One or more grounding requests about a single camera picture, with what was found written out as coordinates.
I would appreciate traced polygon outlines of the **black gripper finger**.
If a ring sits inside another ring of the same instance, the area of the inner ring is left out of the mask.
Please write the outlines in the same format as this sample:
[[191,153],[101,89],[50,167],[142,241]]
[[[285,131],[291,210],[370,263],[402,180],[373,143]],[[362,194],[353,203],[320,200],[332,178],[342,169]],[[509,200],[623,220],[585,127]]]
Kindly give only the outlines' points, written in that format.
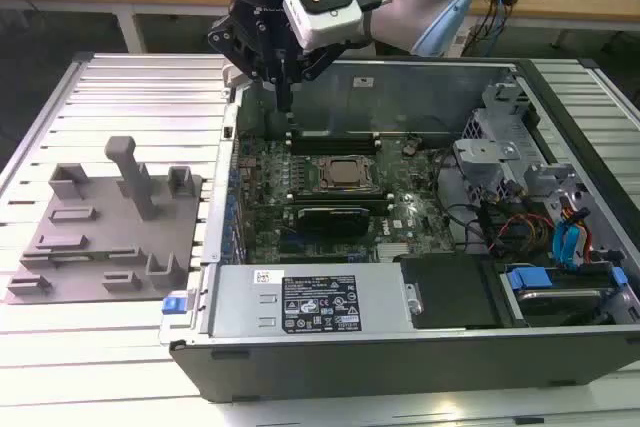
[[274,87],[276,107],[281,112],[286,111],[283,64],[264,16],[250,19],[247,25],[226,16],[212,25],[207,39],[214,50],[224,55],[250,80],[270,83]]
[[297,50],[285,56],[285,111],[293,103],[293,85],[315,80],[346,50],[342,44],[331,44],[309,52]]

